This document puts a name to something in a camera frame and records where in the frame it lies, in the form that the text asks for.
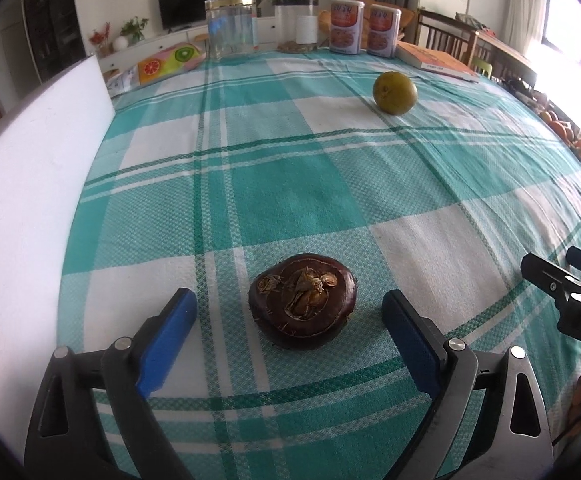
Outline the red flower vase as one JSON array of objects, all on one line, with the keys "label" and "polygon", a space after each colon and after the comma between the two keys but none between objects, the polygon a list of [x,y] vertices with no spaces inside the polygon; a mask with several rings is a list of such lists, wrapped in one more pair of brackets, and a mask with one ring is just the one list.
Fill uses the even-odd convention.
[{"label": "red flower vase", "polygon": [[100,58],[109,54],[110,23],[106,22],[101,29],[94,29],[89,37],[90,45],[95,49]]}]

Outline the dark brown water chestnut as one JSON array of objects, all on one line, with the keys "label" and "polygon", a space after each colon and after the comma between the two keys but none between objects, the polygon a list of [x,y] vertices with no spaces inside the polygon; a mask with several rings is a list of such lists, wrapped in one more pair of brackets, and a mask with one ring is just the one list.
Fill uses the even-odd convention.
[{"label": "dark brown water chestnut", "polygon": [[333,340],[353,314],[357,280],[339,261],[298,254],[264,270],[250,284],[248,304],[263,335],[294,351]]}]

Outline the orange book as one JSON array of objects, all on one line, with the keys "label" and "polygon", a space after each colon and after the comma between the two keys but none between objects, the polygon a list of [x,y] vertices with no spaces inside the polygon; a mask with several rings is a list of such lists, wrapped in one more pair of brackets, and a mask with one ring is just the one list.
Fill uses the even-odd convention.
[{"label": "orange book", "polygon": [[461,61],[448,52],[421,48],[416,44],[399,41],[396,47],[397,58],[425,72],[449,76],[465,81],[477,81],[477,75]]}]

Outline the clear glass jar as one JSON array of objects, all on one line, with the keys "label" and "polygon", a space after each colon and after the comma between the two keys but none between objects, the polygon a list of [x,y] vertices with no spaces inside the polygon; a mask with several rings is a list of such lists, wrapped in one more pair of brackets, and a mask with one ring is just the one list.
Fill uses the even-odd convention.
[{"label": "clear glass jar", "polygon": [[257,51],[255,0],[207,0],[205,10],[210,58],[220,61]]}]

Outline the right red snack tin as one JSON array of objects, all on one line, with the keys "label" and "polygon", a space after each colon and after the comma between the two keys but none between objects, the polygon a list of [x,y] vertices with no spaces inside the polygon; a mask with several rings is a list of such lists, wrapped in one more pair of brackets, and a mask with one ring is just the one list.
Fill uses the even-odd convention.
[{"label": "right red snack tin", "polygon": [[373,3],[369,17],[368,54],[381,58],[395,56],[401,11],[392,6]]}]

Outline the wooden dining table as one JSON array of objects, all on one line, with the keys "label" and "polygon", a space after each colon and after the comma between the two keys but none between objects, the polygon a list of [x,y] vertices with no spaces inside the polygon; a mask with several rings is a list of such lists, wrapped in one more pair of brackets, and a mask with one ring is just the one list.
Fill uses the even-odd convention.
[{"label": "wooden dining table", "polygon": [[516,78],[531,88],[536,85],[537,72],[524,55],[496,37],[481,30],[473,32],[471,44],[473,57],[489,63],[492,75],[499,78]]}]

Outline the yellow green round fruit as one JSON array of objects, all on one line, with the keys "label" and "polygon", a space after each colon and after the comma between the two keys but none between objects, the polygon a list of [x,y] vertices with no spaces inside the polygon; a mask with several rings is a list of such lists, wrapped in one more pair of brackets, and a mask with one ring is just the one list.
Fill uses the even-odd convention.
[{"label": "yellow green round fruit", "polygon": [[417,104],[417,87],[405,74],[387,72],[376,78],[373,84],[373,98],[383,112],[401,116]]}]

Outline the teal plaid tablecloth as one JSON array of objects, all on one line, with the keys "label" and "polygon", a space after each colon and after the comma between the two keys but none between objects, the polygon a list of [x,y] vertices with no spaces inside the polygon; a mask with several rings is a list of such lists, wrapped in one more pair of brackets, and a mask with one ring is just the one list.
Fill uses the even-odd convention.
[{"label": "teal plaid tablecloth", "polygon": [[[379,75],[417,87],[401,116]],[[496,84],[365,54],[260,53],[118,96],[67,244],[57,336],[106,348],[180,287],[198,317],[149,404],[199,479],[379,479],[422,419],[381,320],[388,290],[481,351],[523,347],[550,428],[566,422],[581,344],[521,277],[581,248],[581,163]],[[348,266],[353,314],[315,351],[256,326],[248,288],[313,252]]]}]

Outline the small potted plant left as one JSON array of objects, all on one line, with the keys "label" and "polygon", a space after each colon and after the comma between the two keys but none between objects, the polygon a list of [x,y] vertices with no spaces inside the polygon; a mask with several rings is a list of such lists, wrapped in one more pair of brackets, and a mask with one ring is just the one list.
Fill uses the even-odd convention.
[{"label": "small potted plant left", "polygon": [[145,39],[144,29],[148,23],[148,18],[134,16],[134,18],[131,18],[131,20],[122,25],[120,35],[126,37],[130,44],[137,44]]}]

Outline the clear canister black lid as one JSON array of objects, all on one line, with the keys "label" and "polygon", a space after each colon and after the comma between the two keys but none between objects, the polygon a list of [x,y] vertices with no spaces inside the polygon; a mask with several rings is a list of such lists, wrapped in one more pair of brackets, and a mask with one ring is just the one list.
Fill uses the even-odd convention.
[{"label": "clear canister black lid", "polygon": [[306,53],[318,47],[319,0],[281,0],[274,9],[278,52]]}]

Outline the wooden chair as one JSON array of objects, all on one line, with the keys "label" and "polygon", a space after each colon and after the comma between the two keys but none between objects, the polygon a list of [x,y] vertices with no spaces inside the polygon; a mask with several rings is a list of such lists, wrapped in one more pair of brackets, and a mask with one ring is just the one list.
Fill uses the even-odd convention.
[{"label": "wooden chair", "polygon": [[469,64],[476,50],[476,29],[455,18],[420,8],[417,10],[417,28],[414,44],[419,47],[446,52]]}]

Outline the left red snack tin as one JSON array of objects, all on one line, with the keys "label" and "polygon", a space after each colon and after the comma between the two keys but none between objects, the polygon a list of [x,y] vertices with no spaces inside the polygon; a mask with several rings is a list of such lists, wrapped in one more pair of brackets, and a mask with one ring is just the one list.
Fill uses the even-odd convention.
[{"label": "left red snack tin", "polygon": [[357,55],[361,51],[364,3],[358,0],[332,0],[330,50]]}]

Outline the red snack tin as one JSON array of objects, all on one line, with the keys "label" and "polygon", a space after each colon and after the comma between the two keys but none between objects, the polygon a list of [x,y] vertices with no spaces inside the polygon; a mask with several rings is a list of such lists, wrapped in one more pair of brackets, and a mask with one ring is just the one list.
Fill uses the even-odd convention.
[{"label": "red snack tin", "polygon": [[395,56],[401,11],[392,6],[373,3],[369,17],[368,54],[381,58]]},{"label": "red snack tin", "polygon": [[364,3],[358,0],[332,0],[330,50],[357,55],[361,51]]}]

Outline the fruit pattern cushion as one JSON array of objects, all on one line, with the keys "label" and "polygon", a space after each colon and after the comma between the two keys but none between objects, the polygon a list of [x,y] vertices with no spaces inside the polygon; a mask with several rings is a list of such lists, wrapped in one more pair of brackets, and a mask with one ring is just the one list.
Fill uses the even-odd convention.
[{"label": "fruit pattern cushion", "polygon": [[206,53],[195,44],[188,42],[175,44],[138,62],[138,82],[144,86],[176,73],[189,72],[199,66],[205,58]]}]

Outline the dark display shelf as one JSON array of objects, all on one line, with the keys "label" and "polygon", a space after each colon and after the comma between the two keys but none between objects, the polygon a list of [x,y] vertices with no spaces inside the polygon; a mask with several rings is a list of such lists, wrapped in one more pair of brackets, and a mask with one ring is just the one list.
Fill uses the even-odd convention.
[{"label": "dark display shelf", "polygon": [[21,0],[36,73],[45,82],[86,57],[74,0]]}]

